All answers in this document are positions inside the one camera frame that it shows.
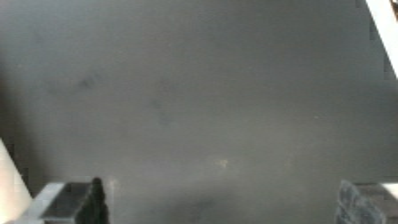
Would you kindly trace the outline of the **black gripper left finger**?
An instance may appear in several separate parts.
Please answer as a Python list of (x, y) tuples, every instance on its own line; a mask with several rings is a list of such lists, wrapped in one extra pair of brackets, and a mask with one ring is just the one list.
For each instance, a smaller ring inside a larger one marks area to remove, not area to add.
[(111, 224), (100, 178), (45, 186), (24, 213), (24, 224)]

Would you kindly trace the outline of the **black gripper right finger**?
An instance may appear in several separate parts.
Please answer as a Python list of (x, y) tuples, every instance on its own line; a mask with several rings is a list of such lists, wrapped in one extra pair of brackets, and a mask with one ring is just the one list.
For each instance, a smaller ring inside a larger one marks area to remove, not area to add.
[(335, 224), (398, 224), (398, 182), (342, 181)]

